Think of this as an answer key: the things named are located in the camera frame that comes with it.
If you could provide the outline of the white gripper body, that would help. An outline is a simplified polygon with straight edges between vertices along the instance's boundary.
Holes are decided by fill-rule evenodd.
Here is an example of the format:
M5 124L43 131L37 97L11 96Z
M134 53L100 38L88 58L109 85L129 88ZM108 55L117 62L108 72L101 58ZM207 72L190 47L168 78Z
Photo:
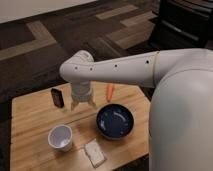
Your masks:
M93 89L91 87L91 83L80 82L80 83L73 83L71 85L71 97L74 101L77 102L86 102L92 98Z

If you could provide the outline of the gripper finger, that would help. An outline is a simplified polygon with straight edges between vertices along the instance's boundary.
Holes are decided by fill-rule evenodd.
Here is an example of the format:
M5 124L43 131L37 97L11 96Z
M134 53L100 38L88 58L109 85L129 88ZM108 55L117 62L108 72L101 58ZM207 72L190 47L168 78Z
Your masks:
M95 103L93 100L89 100L89 101L88 101L88 104L89 104L90 106L92 106L93 108L97 108L96 103Z
M72 101L71 102L71 111L73 111L77 106L78 106L79 102L77 101Z

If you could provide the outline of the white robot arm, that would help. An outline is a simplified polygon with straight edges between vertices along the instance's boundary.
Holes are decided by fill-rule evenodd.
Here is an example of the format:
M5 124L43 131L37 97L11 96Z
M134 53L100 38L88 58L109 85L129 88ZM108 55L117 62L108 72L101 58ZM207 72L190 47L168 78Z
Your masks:
M213 171L213 50L159 50L94 62L80 50L61 77L154 90L149 110L149 171Z

